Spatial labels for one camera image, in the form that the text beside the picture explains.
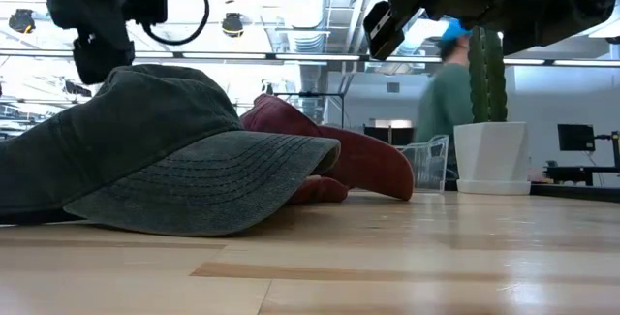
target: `green shirt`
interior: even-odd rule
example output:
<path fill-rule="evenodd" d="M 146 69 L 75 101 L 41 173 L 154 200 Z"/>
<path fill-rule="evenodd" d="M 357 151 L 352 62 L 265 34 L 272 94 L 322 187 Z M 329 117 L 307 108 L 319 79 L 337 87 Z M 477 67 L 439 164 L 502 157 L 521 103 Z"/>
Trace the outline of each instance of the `green shirt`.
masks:
<path fill-rule="evenodd" d="M 419 101 L 414 142 L 428 142 L 437 135 L 454 135 L 454 126 L 474 121 L 469 69 L 448 63 L 430 81 Z"/>

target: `black camera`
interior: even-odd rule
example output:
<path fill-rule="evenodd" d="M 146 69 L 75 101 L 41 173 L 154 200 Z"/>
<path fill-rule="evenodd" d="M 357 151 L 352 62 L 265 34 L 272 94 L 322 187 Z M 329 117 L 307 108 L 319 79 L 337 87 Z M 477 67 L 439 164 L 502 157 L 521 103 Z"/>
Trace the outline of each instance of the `black camera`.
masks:
<path fill-rule="evenodd" d="M 47 7 L 54 24 L 77 29 L 73 53 L 85 84 L 102 82 L 113 68 L 134 61 L 126 21 L 154 25 L 168 19 L 168 0 L 47 0 Z"/>
<path fill-rule="evenodd" d="M 32 18 L 32 10 L 17 9 L 9 18 L 9 27 L 17 33 L 29 34 L 35 30 L 35 20 Z"/>
<path fill-rule="evenodd" d="M 243 22 L 241 14 L 226 14 L 226 18 L 222 21 L 222 31 L 231 38 L 240 38 L 243 35 Z"/>

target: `white pot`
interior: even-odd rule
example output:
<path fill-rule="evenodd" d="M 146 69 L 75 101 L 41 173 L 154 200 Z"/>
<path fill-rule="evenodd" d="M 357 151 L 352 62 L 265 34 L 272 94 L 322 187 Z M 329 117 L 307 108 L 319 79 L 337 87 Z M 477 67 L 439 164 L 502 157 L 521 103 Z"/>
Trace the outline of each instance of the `white pot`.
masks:
<path fill-rule="evenodd" d="M 454 127 L 458 191 L 528 195 L 525 122 L 484 122 Z"/>

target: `wooden table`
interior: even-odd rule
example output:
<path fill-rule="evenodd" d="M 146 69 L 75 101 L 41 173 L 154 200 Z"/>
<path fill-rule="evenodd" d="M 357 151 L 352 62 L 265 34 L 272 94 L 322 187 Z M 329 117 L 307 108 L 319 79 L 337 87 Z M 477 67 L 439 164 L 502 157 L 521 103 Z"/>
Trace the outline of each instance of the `wooden table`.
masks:
<path fill-rule="evenodd" d="M 235 238 L 0 228 L 0 314 L 620 314 L 620 205 L 353 194 Z"/>

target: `blue cap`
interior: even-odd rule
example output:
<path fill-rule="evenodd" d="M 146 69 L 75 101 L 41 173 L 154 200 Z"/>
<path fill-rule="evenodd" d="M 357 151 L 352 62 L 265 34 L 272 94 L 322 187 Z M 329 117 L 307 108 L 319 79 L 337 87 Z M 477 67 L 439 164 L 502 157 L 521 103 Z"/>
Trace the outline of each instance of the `blue cap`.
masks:
<path fill-rule="evenodd" d="M 446 29 L 446 32 L 442 35 L 442 42 L 449 42 L 470 35 L 472 35 L 472 31 L 463 29 L 458 19 L 451 19 L 448 29 Z"/>

